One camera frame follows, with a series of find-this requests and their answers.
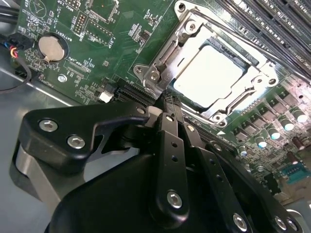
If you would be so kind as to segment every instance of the gray metal surface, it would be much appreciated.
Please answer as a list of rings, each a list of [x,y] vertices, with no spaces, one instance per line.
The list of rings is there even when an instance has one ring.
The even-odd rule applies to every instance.
[[[29,178],[51,215],[66,194],[85,183],[83,174],[64,176],[27,154],[21,146],[16,158],[16,167]]]

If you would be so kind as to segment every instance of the black plastic arm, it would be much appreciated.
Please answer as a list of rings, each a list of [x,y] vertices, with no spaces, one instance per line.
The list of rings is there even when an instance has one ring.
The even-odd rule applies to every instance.
[[[144,124],[148,119],[148,111],[135,102],[34,110],[25,115],[18,139],[28,154],[60,172],[72,174],[85,167],[94,149],[94,136],[105,135],[122,125]],[[42,130],[43,120],[52,120],[57,129],[52,131],[55,125],[47,125],[51,130]],[[83,147],[71,147],[71,136],[83,139]]]

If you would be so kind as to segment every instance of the motherboard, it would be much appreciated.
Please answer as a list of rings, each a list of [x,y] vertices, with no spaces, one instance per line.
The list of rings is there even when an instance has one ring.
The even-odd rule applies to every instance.
[[[17,31],[35,45],[19,55],[81,104],[171,90],[264,185],[307,179],[310,83],[208,19],[311,73],[309,0],[22,0]]]

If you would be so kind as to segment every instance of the green circuit board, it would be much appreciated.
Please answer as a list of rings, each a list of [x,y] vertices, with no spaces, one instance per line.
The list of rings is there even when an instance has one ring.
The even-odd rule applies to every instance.
[[[221,0],[192,2],[209,8],[219,17],[227,15],[227,11],[218,4]],[[149,65],[178,24],[173,10],[174,3],[175,0],[22,0],[18,32],[35,41],[46,33],[56,33],[65,39],[69,54],[61,62],[47,64],[39,56],[36,45],[19,55],[26,59],[29,67],[41,74],[39,79],[44,84],[81,104],[98,103],[95,93],[104,80],[112,83],[124,80],[143,90],[140,80],[133,73],[133,67],[136,64]],[[234,18],[228,24],[236,30],[242,25]],[[234,43],[230,38],[227,42],[231,45]],[[239,50],[240,53],[245,53],[242,48]],[[286,152],[298,152],[290,141],[293,136],[306,139],[307,145],[310,137],[309,120],[303,124],[296,123],[295,129],[290,132],[284,131],[278,123],[278,119],[282,117],[295,122],[291,115],[291,110],[295,107],[310,115],[308,103],[311,95],[307,84],[291,76],[282,67],[277,66],[276,69],[280,84],[254,98],[246,109],[231,114],[225,128],[204,125],[188,117],[195,125],[227,144],[237,148],[240,145],[247,146],[251,153],[246,159],[252,173],[259,179],[269,172],[279,172],[290,164],[286,160]],[[67,81],[60,82],[59,76],[66,76]],[[286,104],[278,97],[285,90],[297,99],[295,106]],[[279,114],[271,109],[278,119],[267,121],[266,125],[258,127],[247,140],[238,140],[233,134],[234,129],[253,114],[259,114],[260,106],[268,105],[267,101],[275,98],[287,110]],[[271,140],[268,136],[267,129],[272,125],[281,133],[278,141]],[[255,143],[254,139],[258,135],[267,140],[268,146],[265,149],[258,148]],[[264,166],[265,170],[258,172],[258,166]]]
[[[47,65],[36,48],[26,51],[26,59],[48,86],[79,103],[94,104],[94,92],[105,77],[141,86],[132,66],[150,63],[178,23],[172,4],[173,0],[25,0],[18,31],[35,40],[48,32],[65,38],[66,60]],[[152,35],[148,43],[137,42],[140,31]],[[67,82],[57,80],[61,74]]]

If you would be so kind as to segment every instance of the black bracket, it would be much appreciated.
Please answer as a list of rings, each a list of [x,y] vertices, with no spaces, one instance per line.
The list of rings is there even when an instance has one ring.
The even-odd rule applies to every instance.
[[[72,174],[85,167],[95,136],[109,137],[119,126],[148,119],[146,108],[135,102],[34,110],[25,115],[18,139],[28,154]]]
[[[173,229],[185,222],[189,215],[184,142],[178,137],[176,118],[168,113],[158,117],[155,148],[156,179],[152,187],[150,213],[164,228]]]
[[[219,212],[222,217],[223,227],[226,232],[252,233],[251,225],[241,208],[230,183],[213,152],[203,149],[199,133],[191,125],[185,123],[181,126],[188,147],[188,154],[198,160],[201,165],[206,181],[217,201]]]

